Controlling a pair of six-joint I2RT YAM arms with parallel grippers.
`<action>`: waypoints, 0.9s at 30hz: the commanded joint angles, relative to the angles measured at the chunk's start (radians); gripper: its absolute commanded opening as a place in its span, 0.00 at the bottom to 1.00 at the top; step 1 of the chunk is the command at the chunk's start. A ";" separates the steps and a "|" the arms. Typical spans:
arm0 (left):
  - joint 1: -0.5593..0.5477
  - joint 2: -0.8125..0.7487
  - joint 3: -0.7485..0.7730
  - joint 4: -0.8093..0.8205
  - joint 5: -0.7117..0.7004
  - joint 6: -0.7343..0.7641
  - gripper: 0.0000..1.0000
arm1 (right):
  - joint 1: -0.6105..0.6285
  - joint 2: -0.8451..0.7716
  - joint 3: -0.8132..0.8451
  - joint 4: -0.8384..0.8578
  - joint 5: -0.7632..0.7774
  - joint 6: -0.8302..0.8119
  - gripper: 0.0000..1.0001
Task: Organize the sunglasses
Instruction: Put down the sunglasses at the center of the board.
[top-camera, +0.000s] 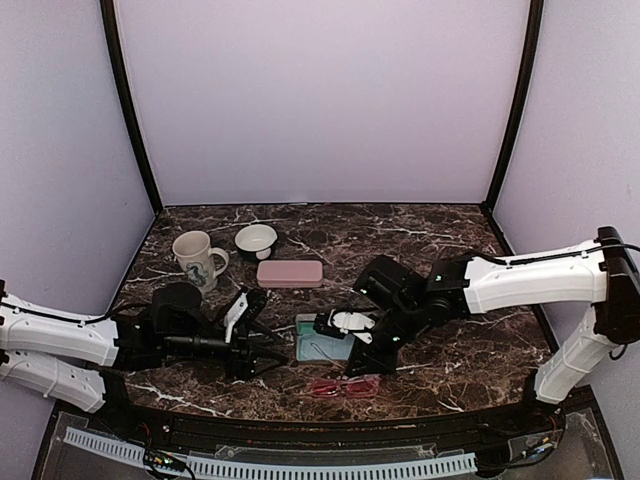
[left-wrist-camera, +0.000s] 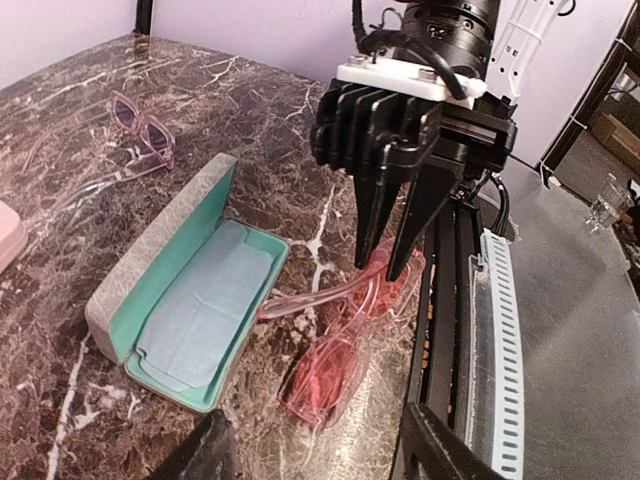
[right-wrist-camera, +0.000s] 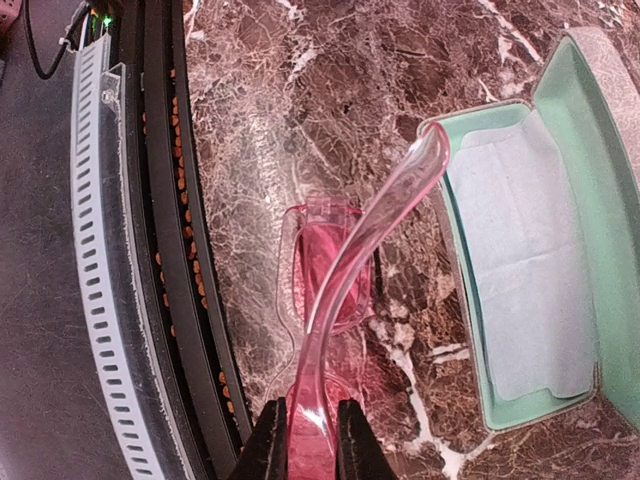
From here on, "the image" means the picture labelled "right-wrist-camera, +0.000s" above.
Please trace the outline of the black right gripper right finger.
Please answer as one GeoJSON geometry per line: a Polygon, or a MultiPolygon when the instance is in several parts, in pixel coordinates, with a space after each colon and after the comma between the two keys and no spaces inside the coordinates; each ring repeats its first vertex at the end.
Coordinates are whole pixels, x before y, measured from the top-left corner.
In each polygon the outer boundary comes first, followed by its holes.
{"type": "Polygon", "coordinates": [[[335,478],[340,480],[397,479],[369,422],[354,400],[338,406],[335,478]]]}

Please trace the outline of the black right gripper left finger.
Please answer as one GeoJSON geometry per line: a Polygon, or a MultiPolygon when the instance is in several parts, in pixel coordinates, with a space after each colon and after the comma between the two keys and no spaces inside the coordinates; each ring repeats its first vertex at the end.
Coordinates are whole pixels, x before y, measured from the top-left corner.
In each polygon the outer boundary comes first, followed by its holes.
{"type": "Polygon", "coordinates": [[[287,478],[287,404],[284,397],[279,397],[264,405],[228,479],[284,480],[287,478]]]}

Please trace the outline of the clear pink sunglasses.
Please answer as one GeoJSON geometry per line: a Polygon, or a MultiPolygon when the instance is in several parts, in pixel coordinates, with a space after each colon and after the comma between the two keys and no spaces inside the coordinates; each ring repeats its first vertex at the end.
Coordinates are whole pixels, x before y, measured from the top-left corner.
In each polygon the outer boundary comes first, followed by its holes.
{"type": "Polygon", "coordinates": [[[411,145],[346,239],[319,289],[289,409],[288,478],[336,479],[338,420],[324,391],[325,354],[340,308],[365,262],[444,174],[450,142],[439,123],[411,145]]]}

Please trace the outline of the light blue cleaning cloth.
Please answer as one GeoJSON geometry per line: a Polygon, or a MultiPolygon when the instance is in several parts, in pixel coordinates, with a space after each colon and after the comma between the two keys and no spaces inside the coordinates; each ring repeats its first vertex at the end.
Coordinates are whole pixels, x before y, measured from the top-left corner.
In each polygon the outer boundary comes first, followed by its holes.
{"type": "Polygon", "coordinates": [[[589,391],[595,313],[585,244],[561,152],[539,112],[465,135],[448,178],[498,397],[589,391]]]}

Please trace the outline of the grey case teal lining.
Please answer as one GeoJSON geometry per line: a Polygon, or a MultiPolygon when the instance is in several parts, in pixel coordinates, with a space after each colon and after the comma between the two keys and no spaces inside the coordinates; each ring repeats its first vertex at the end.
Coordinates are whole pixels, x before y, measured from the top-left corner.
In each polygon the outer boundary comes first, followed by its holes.
{"type": "Polygon", "coordinates": [[[438,117],[438,193],[485,425],[601,391],[639,420],[639,91],[598,27],[566,30],[530,100],[438,117]]]}

